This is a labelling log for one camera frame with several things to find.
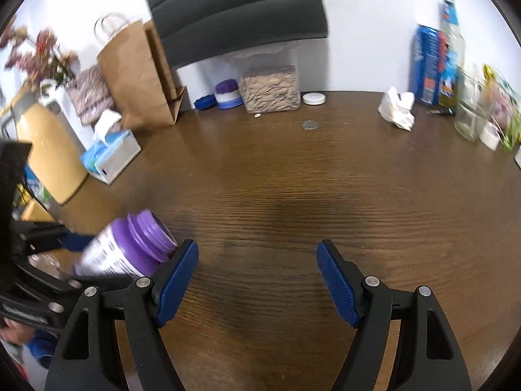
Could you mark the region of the purple pill bottle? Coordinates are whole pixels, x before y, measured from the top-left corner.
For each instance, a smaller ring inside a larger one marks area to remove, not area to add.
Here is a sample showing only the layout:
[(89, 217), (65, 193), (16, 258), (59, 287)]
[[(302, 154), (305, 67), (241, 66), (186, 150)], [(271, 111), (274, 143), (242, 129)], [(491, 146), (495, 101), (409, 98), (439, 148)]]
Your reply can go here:
[(168, 228), (150, 210), (128, 214), (105, 227), (81, 252), (73, 274), (133, 278), (151, 276), (168, 261), (177, 242)]

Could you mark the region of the yellow mug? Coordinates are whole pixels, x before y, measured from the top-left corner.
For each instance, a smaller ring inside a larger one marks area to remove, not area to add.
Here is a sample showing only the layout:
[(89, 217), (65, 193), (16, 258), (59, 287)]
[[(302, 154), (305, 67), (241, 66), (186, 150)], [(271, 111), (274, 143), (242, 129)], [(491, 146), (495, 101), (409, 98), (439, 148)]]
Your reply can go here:
[(20, 215), (20, 220), (24, 222), (44, 222), (52, 223), (55, 219), (52, 215), (38, 202), (37, 199), (31, 199)]

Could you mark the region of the yellow thermos jug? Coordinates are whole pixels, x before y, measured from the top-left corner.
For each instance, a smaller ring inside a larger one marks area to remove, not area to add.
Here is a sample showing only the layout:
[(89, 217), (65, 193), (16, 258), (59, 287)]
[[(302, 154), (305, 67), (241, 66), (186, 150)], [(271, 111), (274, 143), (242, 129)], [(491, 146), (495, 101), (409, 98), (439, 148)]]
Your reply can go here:
[(87, 177), (70, 133), (29, 85), (20, 88), (1, 115), (3, 133), (10, 123), (18, 140), (32, 144), (27, 162), (35, 177), (58, 204), (66, 203)]

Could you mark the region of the dried pink flowers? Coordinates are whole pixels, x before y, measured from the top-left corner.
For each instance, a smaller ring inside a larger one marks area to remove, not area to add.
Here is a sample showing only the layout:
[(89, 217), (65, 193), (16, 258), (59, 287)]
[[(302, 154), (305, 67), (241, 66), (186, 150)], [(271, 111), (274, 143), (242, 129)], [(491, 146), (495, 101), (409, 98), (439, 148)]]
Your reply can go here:
[(74, 81), (78, 54), (61, 51), (51, 29), (43, 29), (33, 38), (25, 26), (15, 26), (15, 20), (13, 15), (1, 33), (1, 50), (10, 49), (5, 70), (24, 72), (25, 84), (43, 96), (48, 96), (51, 88), (66, 87)]

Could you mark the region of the brown paper bag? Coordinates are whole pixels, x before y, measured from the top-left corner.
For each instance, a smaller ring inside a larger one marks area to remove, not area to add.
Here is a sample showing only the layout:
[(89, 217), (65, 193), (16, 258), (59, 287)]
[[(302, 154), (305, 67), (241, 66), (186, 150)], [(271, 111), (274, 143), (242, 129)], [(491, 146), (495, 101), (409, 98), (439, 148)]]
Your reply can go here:
[(96, 21), (93, 32), (104, 45), (97, 63), (122, 126), (144, 131), (174, 125), (186, 89), (174, 81), (154, 21), (130, 22), (109, 13)]

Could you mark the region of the blue bottle lid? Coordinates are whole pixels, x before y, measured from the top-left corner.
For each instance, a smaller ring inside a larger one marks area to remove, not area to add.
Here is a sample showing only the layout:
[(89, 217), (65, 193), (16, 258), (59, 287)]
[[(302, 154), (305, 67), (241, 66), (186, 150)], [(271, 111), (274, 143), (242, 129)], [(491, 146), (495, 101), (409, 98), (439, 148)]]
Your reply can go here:
[(197, 110), (206, 110), (217, 105), (216, 97), (213, 94), (202, 96), (194, 102), (194, 108)]

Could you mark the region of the purple white small jar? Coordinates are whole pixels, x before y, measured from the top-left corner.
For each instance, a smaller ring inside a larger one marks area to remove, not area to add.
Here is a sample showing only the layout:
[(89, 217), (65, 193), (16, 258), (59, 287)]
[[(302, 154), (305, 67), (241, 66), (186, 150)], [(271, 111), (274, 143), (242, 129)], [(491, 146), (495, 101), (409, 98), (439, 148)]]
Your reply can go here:
[(232, 109), (243, 104), (243, 99), (238, 91), (238, 83), (234, 79), (216, 84), (215, 97), (220, 109)]

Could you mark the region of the clear container of seeds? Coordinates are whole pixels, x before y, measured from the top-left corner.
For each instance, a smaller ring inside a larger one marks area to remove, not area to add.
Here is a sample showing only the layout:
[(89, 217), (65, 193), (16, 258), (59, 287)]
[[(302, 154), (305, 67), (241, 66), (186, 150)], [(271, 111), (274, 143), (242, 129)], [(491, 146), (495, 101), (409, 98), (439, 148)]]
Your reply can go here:
[(239, 72), (238, 90), (246, 112), (293, 111), (301, 105), (297, 47), (279, 43), (238, 51), (232, 60)]

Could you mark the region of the crumpled white tissue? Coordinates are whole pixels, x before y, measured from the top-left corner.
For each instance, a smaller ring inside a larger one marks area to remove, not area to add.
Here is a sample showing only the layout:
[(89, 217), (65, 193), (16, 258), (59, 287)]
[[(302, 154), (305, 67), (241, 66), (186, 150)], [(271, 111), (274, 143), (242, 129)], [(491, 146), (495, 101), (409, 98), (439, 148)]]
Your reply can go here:
[(399, 93), (395, 87), (390, 87), (382, 96), (377, 110), (384, 120), (410, 132), (415, 123), (412, 115), (414, 102), (414, 93)]

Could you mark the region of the colourful snack packets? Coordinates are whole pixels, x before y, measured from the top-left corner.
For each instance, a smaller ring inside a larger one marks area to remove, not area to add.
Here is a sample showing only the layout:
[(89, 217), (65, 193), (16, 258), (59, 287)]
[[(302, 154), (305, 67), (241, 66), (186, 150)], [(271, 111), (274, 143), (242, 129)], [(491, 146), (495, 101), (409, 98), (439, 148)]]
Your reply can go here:
[(520, 95), (492, 66), (483, 65), (483, 75), (492, 123), (499, 129), (501, 143), (513, 150), (520, 144)]

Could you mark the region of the black paper bag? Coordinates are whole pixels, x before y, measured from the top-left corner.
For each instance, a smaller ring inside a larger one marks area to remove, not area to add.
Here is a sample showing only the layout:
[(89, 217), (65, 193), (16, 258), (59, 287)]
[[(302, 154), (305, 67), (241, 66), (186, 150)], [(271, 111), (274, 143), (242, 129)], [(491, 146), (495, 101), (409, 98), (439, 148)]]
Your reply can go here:
[(322, 39), (322, 0), (148, 0), (171, 67), (276, 42)]

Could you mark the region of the clear drinking glass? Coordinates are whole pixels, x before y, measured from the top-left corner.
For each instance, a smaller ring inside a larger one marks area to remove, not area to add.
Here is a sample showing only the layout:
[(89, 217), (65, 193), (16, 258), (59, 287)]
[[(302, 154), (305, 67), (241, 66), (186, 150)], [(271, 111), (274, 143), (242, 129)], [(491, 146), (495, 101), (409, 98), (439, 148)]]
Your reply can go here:
[(490, 117), (486, 91), (486, 84), (479, 77), (470, 76), (462, 70), (458, 72), (454, 128), (469, 141), (480, 137)]

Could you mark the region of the silver coin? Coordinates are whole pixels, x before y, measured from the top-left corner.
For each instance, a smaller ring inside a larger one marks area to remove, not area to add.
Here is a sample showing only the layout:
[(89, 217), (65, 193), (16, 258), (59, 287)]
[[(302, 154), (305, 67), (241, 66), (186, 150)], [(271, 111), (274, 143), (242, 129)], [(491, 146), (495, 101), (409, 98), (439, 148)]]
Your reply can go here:
[(319, 124), (313, 120), (307, 120), (304, 123), (302, 123), (302, 128), (305, 131), (313, 131), (313, 130), (317, 129), (318, 126), (319, 126)]

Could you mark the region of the white round lid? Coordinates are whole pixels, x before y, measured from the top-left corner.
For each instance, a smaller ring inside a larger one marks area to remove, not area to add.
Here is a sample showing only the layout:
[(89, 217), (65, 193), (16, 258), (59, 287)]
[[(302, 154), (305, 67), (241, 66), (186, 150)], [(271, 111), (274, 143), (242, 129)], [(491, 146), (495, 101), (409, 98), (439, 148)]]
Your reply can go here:
[(302, 102), (310, 106), (322, 105), (326, 102), (326, 95), (318, 92), (305, 93), (302, 95)]

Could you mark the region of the blue snack package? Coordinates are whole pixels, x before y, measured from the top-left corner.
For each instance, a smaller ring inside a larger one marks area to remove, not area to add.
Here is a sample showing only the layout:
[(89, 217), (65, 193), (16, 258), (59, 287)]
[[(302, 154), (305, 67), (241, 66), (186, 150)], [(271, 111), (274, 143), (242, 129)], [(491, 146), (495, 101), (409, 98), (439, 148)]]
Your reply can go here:
[(426, 105), (439, 103), (444, 53), (444, 34), (429, 26), (418, 25), (412, 40), (410, 85), (415, 98)]

